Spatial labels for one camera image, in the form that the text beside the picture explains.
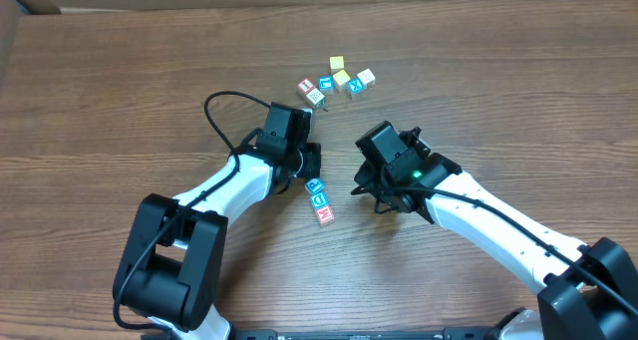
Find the red circle block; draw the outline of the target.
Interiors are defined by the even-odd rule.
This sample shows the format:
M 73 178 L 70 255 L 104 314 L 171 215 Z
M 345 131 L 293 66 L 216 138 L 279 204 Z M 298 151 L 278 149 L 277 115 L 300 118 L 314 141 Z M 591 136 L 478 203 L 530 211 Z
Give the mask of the red circle block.
M 324 191 L 319 191 L 310 196 L 310 201 L 314 209 L 319 209 L 329 205 L 329 199 Z

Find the white spiral block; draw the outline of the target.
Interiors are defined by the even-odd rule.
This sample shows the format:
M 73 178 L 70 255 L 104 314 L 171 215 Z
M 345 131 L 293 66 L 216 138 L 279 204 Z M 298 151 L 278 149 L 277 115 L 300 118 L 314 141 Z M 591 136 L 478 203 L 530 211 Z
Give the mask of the white spiral block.
M 330 205 L 315 208 L 314 211 L 321 226 L 328 225 L 335 220 L 334 211 Z

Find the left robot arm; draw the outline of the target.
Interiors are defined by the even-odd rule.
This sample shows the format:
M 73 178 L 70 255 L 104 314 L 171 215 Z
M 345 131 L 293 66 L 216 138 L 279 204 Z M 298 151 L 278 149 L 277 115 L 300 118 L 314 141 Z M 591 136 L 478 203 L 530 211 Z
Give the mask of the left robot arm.
M 174 197 L 152 193 L 137 210 L 113 285 L 114 306 L 146 321 L 146 339 L 227 339 L 216 297 L 228 228 L 253 204 L 295 178 L 320 173 L 321 147 L 308 136 L 310 109 L 270 105 L 265 124 L 231 150 L 227 164 Z

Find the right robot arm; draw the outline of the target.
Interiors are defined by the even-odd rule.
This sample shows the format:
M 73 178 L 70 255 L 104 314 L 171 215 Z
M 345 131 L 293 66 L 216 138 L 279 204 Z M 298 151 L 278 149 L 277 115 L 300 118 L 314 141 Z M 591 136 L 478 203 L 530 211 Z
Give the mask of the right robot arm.
M 415 212 L 464 237 L 528 287 L 537 310 L 514 311 L 487 337 L 636 338 L 637 268 L 621 245 L 607 237 L 587 244 L 534 221 L 432 152 L 420 133 L 384 121 L 357 140 L 365 160 L 354 192 L 373 196 L 378 214 Z

